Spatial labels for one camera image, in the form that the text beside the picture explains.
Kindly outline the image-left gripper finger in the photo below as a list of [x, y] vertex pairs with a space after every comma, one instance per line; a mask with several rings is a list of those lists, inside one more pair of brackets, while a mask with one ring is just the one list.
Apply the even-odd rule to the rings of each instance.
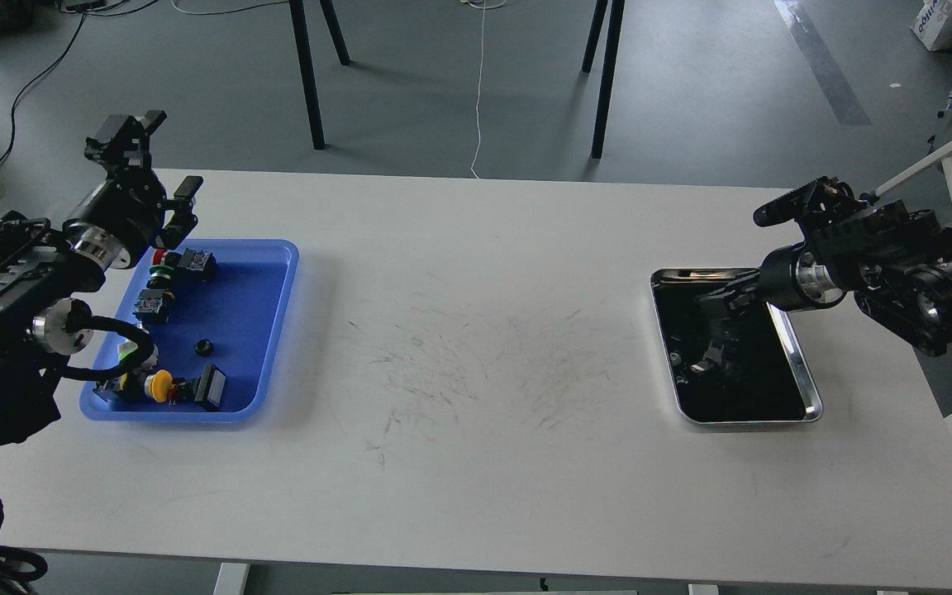
[[83, 157], [105, 169], [102, 186], [161, 186], [152, 166], [150, 139], [167, 118], [163, 110], [142, 116], [111, 114], [84, 141]]
[[162, 210], [171, 216], [158, 234], [158, 248], [174, 251], [195, 230], [199, 218], [195, 214], [195, 199], [204, 179], [196, 174], [186, 176], [167, 199]]

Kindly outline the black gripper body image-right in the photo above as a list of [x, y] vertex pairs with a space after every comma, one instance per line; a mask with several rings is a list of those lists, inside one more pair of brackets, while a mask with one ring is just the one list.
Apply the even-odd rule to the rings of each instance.
[[804, 244], [771, 252], [759, 266], [757, 294], [783, 312], [835, 307], [844, 300], [827, 267]]

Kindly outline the image-right gripper finger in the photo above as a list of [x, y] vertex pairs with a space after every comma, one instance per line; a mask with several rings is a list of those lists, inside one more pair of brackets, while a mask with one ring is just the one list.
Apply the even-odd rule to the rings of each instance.
[[696, 297], [696, 305], [707, 319], [736, 319], [762, 304], [757, 276], [737, 276], [726, 285]]
[[738, 310], [700, 310], [703, 347], [687, 364], [688, 377], [740, 376], [745, 316]]

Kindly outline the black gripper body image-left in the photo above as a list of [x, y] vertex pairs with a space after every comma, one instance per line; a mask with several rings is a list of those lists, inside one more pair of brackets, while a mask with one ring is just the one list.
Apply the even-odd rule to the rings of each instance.
[[131, 269], [150, 248], [173, 249], [165, 242], [166, 191], [151, 178], [106, 180], [65, 220], [69, 247], [102, 271]]

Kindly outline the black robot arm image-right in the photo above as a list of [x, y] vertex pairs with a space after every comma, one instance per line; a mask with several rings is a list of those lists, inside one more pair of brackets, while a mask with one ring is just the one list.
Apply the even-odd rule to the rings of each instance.
[[902, 201], [820, 177], [753, 212], [759, 227], [797, 223], [802, 240], [770, 252], [756, 269], [700, 295], [709, 343], [688, 377], [735, 375], [744, 324], [760, 304], [782, 312], [835, 307], [851, 295], [858, 309], [925, 355], [952, 344], [952, 225]]

